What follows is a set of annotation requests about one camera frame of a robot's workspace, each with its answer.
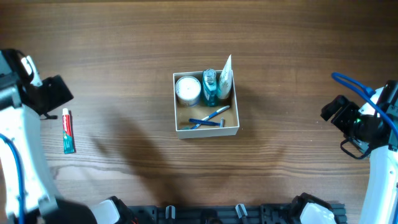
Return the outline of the blue mouthwash bottle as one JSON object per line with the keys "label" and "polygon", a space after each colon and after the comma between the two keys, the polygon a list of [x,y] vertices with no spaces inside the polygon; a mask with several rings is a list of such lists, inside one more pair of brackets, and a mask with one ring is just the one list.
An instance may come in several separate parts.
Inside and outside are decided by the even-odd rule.
{"label": "blue mouthwash bottle", "polygon": [[203,100],[207,106],[217,105],[217,81],[216,71],[212,68],[203,71],[202,77]]}

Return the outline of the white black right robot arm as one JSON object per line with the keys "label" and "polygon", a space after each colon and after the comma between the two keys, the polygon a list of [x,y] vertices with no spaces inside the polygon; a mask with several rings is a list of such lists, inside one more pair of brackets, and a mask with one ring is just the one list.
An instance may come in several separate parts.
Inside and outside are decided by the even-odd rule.
{"label": "white black right robot arm", "polygon": [[321,110],[321,117],[331,121],[361,155],[369,159],[370,173],[360,223],[397,223],[397,136],[378,113],[382,110],[397,124],[397,81],[387,83],[358,106],[338,95]]}

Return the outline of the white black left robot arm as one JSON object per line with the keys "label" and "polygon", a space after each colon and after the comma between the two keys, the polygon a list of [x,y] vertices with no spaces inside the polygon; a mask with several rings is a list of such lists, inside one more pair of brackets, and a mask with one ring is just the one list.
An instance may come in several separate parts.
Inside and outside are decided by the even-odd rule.
{"label": "white black left robot arm", "polygon": [[1,50],[1,165],[9,223],[118,223],[115,200],[87,206],[64,199],[49,171],[40,140],[42,119],[73,99],[61,76],[41,80],[34,61]]}

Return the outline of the red green toothpaste tube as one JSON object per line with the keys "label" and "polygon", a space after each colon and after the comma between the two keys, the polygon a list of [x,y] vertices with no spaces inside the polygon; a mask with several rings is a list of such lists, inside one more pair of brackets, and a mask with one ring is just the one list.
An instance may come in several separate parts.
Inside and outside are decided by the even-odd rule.
{"label": "red green toothpaste tube", "polygon": [[75,152],[72,134],[72,124],[70,112],[67,108],[62,110],[62,124],[63,124],[63,150],[65,154],[72,154]]}

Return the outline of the white round jar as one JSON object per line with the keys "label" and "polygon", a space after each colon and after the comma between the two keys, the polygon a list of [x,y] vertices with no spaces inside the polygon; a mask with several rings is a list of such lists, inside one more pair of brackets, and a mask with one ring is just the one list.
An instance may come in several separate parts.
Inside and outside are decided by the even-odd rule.
{"label": "white round jar", "polygon": [[183,106],[195,106],[201,95],[201,83],[193,76],[183,76],[175,84],[175,94]]}

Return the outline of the white leaf-print cream tube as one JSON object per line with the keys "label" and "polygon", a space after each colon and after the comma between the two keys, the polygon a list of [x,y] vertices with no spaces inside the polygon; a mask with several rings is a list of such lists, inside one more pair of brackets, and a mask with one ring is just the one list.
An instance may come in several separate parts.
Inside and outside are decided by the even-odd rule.
{"label": "white leaf-print cream tube", "polygon": [[232,58],[228,57],[221,75],[218,79],[217,97],[218,99],[225,100],[229,97],[233,79]]}

